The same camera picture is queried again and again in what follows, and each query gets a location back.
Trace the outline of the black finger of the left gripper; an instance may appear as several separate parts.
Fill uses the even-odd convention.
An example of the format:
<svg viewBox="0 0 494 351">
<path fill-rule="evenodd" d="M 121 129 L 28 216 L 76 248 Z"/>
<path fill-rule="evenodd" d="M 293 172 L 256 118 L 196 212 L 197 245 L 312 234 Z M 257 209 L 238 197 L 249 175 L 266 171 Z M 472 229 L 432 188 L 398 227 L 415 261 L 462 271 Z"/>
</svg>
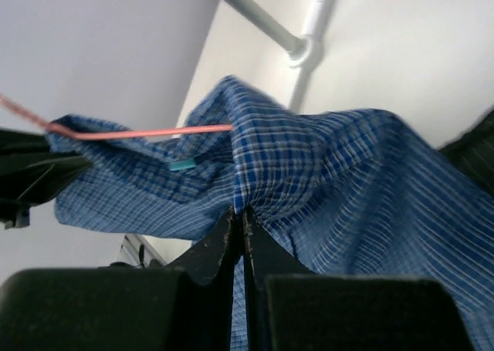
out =
<svg viewBox="0 0 494 351">
<path fill-rule="evenodd" d="M 1 129 L 1 223 L 27 228 L 29 210 L 53 200 L 91 162 L 75 153 L 53 153 L 42 135 Z"/>
</svg>

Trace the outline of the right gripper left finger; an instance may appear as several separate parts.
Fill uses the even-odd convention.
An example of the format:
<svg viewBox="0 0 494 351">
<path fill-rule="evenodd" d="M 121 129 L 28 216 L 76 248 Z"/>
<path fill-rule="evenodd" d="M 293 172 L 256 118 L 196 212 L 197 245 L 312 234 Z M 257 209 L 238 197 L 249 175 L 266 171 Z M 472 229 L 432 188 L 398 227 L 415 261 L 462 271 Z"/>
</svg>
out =
<svg viewBox="0 0 494 351">
<path fill-rule="evenodd" d="M 156 268 L 44 268 L 1 287 L 3 350 L 227 350 L 235 214 Z"/>
</svg>

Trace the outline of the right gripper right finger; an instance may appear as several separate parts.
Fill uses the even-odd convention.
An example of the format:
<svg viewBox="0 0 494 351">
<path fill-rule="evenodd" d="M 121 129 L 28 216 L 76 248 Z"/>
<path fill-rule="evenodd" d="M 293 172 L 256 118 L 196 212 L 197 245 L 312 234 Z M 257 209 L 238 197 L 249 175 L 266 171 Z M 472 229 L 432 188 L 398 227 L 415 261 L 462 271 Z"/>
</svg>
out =
<svg viewBox="0 0 494 351">
<path fill-rule="evenodd" d="M 318 275 L 242 215 L 250 350 L 472 350 L 452 297 L 414 277 Z"/>
</svg>

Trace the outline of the pink wire hanger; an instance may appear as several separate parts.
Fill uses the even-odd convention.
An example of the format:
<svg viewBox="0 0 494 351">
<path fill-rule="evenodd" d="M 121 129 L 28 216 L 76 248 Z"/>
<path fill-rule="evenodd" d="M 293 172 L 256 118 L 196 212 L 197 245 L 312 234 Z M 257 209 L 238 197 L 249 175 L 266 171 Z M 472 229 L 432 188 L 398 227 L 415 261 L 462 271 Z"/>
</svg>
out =
<svg viewBox="0 0 494 351">
<path fill-rule="evenodd" d="M 57 133 L 61 136 L 72 138 L 74 140 L 83 141 L 99 141 L 99 140 L 119 140 L 119 139 L 131 139 L 138 137 L 162 137 L 173 135 L 187 135 L 196 133 L 214 133 L 214 132 L 227 132 L 233 130 L 233 125 L 221 124 L 221 125 L 206 125 L 196 127 L 182 127 L 174 129 L 159 129 L 159 130 L 128 130 L 117 132 L 102 132 L 102 133 L 82 133 L 71 130 L 58 123 L 48 122 L 42 117 L 33 113 L 30 110 L 20 106 L 8 97 L 1 95 L 1 105 L 14 113 L 17 116 L 25 118 L 31 123 L 34 123 L 38 127 L 43 128 L 49 133 Z"/>
</svg>

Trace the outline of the blue plaid shirt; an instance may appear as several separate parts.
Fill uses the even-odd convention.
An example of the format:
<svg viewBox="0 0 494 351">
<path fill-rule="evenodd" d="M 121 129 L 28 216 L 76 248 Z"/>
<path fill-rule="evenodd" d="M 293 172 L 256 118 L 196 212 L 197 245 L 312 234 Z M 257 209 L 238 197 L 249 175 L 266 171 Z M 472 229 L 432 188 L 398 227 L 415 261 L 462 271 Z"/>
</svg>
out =
<svg viewBox="0 0 494 351">
<path fill-rule="evenodd" d="M 228 207 L 324 274 L 417 275 L 451 293 L 477 350 L 493 348 L 493 199 L 384 110 L 302 116 L 225 77 L 188 125 L 231 132 L 83 142 L 92 163 L 56 198 L 61 224 L 202 239 Z"/>
</svg>

